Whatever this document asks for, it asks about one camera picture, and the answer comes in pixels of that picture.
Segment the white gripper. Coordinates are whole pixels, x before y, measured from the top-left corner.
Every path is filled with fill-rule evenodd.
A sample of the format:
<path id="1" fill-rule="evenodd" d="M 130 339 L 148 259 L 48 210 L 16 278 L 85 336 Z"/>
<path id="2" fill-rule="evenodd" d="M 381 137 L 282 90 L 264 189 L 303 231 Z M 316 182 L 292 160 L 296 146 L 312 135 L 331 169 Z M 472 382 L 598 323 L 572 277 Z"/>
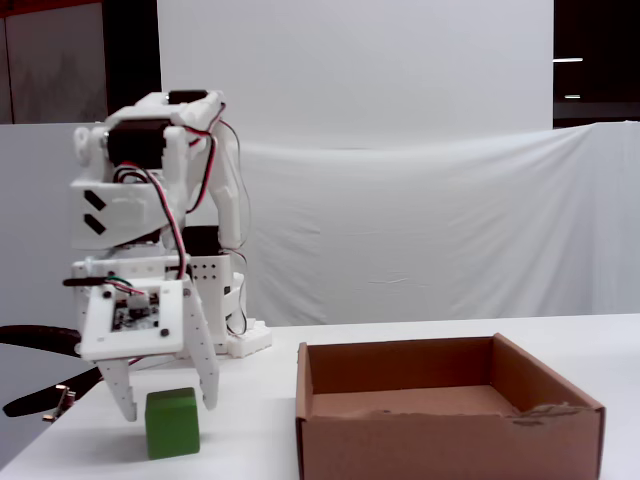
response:
<path id="1" fill-rule="evenodd" d="M 186 347 L 200 378 L 203 403 L 218 403 L 220 369 L 195 287 L 177 277 L 176 256 L 110 258 L 72 265 L 81 356 L 154 356 Z M 127 359 L 97 367 L 120 412 L 137 419 Z"/>

